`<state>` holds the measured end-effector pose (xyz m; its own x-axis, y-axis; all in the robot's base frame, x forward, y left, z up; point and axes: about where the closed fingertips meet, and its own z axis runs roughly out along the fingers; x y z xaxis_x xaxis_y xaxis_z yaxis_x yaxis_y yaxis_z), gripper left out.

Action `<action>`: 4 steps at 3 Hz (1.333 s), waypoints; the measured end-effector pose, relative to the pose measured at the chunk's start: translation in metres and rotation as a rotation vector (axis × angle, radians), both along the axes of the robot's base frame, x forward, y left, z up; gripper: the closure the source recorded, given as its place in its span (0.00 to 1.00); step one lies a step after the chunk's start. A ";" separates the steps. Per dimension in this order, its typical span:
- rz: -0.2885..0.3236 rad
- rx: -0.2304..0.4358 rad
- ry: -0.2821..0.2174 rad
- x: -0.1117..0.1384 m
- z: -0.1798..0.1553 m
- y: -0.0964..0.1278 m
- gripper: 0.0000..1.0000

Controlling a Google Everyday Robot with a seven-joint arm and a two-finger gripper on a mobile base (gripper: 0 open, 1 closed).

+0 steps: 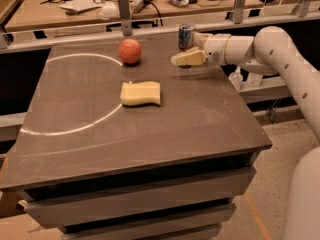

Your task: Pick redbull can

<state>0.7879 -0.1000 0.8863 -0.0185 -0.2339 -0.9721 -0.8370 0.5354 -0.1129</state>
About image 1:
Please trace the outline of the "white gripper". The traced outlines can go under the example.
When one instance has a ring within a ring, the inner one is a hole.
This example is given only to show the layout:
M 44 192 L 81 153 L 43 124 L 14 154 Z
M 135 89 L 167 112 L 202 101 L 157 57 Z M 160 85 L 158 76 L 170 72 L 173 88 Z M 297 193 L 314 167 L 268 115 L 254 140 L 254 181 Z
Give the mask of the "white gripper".
M 170 61 L 175 66 L 202 65 L 208 58 L 208 62 L 219 66 L 226 65 L 226 46 L 230 34 L 193 33 L 194 48 L 178 53 L 171 57 Z

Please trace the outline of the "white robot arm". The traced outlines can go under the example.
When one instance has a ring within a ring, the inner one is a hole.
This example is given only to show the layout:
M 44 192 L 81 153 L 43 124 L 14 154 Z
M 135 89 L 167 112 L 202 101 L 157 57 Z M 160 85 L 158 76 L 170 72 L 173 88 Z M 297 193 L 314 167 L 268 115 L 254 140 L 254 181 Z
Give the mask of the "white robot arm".
M 300 54 L 285 30 L 268 26 L 254 36 L 195 32 L 192 46 L 171 58 L 175 66 L 206 62 L 280 75 L 320 141 L 320 71 Z M 320 240 L 320 147 L 305 154 L 294 169 L 283 240 Z

